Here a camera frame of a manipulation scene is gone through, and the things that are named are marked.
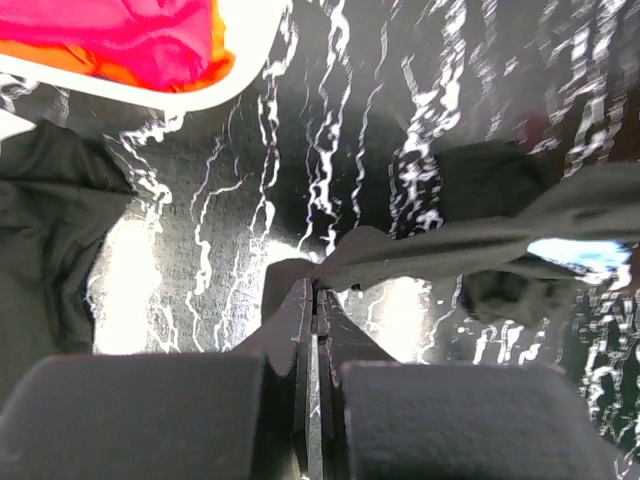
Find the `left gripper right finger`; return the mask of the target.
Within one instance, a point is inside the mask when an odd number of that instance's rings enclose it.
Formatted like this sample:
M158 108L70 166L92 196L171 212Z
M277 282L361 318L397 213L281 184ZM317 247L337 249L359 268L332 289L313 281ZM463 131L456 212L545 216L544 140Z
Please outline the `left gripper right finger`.
M403 364L315 299L328 479L611 479L613 456L545 365Z

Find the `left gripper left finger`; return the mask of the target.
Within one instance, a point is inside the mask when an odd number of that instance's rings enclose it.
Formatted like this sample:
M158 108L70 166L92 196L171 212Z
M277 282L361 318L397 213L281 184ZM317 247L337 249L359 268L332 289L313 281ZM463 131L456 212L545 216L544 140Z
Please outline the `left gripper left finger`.
M298 479L314 304L295 283L225 353L47 358L1 416L5 479Z

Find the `black graphic t shirt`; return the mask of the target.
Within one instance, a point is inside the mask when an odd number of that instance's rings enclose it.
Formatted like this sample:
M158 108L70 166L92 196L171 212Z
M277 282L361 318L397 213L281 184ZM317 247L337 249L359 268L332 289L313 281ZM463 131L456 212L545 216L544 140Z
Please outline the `black graphic t shirt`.
M533 326L582 284L625 283L639 241L639 166L586 166L560 179L554 164L502 142L443 151L440 227L403 239L360 226L320 263L271 264L261 315L293 284L365 290L400 277L459 277L475 317Z

